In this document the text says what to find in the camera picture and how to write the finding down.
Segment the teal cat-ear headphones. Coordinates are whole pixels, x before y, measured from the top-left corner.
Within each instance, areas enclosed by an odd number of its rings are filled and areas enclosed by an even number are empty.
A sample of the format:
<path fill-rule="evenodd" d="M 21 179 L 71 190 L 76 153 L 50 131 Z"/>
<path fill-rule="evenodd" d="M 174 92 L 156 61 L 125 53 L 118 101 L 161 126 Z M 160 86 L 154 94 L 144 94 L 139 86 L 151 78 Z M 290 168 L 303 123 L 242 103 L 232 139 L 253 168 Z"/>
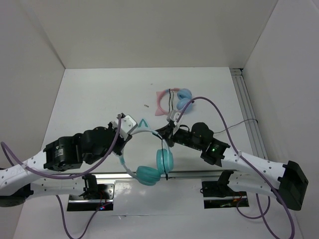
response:
<path fill-rule="evenodd" d="M 129 146 L 128 153 L 122 150 L 119 161 L 125 171 L 130 169 L 136 172 L 139 167 L 144 166 L 157 169 L 163 172 L 161 177 L 168 178 L 168 173 L 174 167 L 174 159 L 167 141 L 152 129 L 145 119 L 140 120 L 131 136 L 137 136 L 141 142 Z"/>

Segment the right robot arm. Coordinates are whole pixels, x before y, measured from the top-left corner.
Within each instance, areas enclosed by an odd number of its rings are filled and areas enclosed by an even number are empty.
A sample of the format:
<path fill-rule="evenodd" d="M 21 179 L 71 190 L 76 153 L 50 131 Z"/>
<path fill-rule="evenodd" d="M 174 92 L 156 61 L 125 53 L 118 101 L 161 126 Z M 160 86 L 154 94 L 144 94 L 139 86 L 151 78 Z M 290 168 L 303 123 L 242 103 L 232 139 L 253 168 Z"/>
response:
<path fill-rule="evenodd" d="M 309 181 L 296 162 L 273 162 L 236 151 L 216 139 L 203 122 L 195 123 L 191 129 L 178 128 L 170 122 L 157 132 L 170 147 L 180 144 L 198 150 L 206 163 L 221 167 L 217 189 L 222 195 L 247 191 L 273 197 L 288 209 L 301 210 Z"/>

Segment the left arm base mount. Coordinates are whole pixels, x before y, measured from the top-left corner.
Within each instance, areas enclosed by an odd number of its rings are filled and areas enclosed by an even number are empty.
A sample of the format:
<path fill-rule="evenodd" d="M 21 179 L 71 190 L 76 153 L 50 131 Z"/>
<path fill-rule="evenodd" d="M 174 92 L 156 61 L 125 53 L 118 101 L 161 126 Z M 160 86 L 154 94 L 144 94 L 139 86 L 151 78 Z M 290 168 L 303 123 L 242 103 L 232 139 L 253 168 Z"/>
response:
<path fill-rule="evenodd" d="M 98 192 L 91 196 L 69 195 L 68 212 L 112 211 L 114 208 L 115 181 L 98 182 Z"/>

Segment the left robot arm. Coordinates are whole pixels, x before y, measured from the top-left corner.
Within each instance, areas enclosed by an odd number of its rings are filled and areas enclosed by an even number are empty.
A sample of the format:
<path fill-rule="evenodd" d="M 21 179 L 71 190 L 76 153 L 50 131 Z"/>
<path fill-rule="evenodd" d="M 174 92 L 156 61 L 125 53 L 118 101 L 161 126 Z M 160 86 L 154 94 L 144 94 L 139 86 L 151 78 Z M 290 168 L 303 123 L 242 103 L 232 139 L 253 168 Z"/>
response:
<path fill-rule="evenodd" d="M 25 161 L 2 142 L 5 155 L 16 165 L 0 170 L 1 207 L 22 205 L 47 195 L 100 196 L 102 188 L 91 172 L 111 153 L 120 156 L 136 128 L 137 123 L 128 119 L 110 122 L 107 127 L 61 137 Z"/>

